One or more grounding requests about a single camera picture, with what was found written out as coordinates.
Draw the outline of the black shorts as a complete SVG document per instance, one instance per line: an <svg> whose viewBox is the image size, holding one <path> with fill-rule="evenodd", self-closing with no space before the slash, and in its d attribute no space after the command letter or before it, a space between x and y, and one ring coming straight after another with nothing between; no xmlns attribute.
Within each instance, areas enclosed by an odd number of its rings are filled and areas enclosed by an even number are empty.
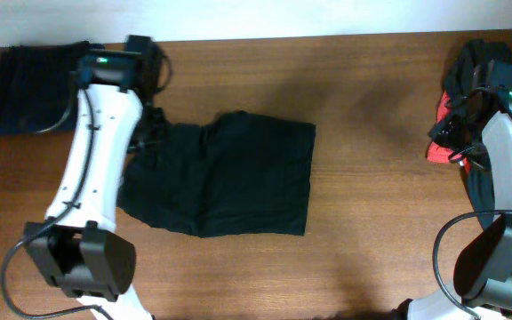
<svg viewBox="0 0 512 320"><path fill-rule="evenodd" d="M306 231L314 124L237 111L159 124L125 167L116 204L197 237Z"/></svg>

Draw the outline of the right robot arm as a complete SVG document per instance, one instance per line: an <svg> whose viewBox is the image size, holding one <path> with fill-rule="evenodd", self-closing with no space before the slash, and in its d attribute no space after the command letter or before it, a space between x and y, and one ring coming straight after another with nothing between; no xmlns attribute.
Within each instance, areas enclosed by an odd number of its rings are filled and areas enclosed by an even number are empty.
<svg viewBox="0 0 512 320"><path fill-rule="evenodd" d="M439 286L427 297L405 300L395 319L512 319L512 63L490 60L474 69L468 93L436 124L430 137L466 161L474 210L448 221L436 236L432 263ZM448 229L477 218L482 232L458 256L451 283L439 271L439 248Z"/></svg>

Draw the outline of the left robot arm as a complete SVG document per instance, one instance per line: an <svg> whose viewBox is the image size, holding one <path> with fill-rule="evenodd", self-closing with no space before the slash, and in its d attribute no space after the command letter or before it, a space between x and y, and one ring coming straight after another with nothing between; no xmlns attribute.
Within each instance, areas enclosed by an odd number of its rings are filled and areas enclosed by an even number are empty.
<svg viewBox="0 0 512 320"><path fill-rule="evenodd" d="M144 124L162 87L163 50L129 36L123 50L91 50L71 75L77 108L60 189L20 245L45 282L97 319L150 319L132 286L137 253L116 234L116 198L128 153L144 148Z"/></svg>

